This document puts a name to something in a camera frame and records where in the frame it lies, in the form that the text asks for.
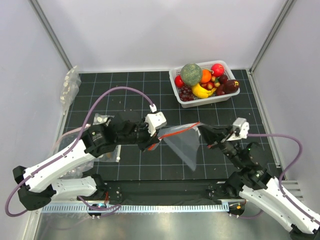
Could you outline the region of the clear zip bag red zipper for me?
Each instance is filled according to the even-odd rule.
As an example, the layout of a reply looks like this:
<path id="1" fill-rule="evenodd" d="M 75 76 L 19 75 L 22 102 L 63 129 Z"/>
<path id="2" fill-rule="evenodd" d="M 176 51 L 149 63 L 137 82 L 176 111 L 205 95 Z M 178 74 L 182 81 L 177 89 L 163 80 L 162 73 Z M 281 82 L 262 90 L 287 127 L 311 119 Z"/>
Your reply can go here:
<path id="1" fill-rule="evenodd" d="M 192 170 L 197 167 L 200 146 L 200 122 L 158 129 L 158 139 L 164 142 Z"/>

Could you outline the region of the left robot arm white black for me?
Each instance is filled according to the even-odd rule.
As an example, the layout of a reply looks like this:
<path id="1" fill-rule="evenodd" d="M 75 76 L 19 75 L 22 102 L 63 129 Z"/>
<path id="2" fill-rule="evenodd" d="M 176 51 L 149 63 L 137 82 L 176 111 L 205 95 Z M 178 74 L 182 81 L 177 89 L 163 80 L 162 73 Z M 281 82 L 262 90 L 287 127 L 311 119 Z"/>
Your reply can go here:
<path id="1" fill-rule="evenodd" d="M 106 122 L 91 125 L 80 134 L 80 138 L 43 162 L 29 168 L 17 166 L 13 169 L 20 202 L 28 211 L 34 211 L 51 200 L 101 200 L 108 188 L 100 175 L 74 179 L 63 179 L 62 176 L 113 152 L 119 145 L 137 145 L 144 151 L 159 143 L 159 129 L 166 124 L 167 120 L 160 111 L 144 118 L 136 112 L 123 111 L 108 117 Z"/>

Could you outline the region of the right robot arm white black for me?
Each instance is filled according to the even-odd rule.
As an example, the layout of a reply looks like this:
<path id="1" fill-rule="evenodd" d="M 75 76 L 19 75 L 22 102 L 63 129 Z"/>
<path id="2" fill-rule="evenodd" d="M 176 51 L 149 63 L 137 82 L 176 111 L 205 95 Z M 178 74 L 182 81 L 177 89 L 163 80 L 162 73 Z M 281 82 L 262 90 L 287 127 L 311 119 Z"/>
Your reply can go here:
<path id="1" fill-rule="evenodd" d="M 207 124 L 198 127 L 207 147 L 218 148 L 238 169 L 223 184 L 211 192 L 219 197 L 242 198 L 260 208 L 289 232 L 292 240 L 318 240 L 320 215 L 298 200 L 282 185 L 282 178 L 272 175 L 254 160 L 252 146 L 241 148 L 232 142 L 245 139 L 249 123 L 235 123 L 227 128 Z"/>

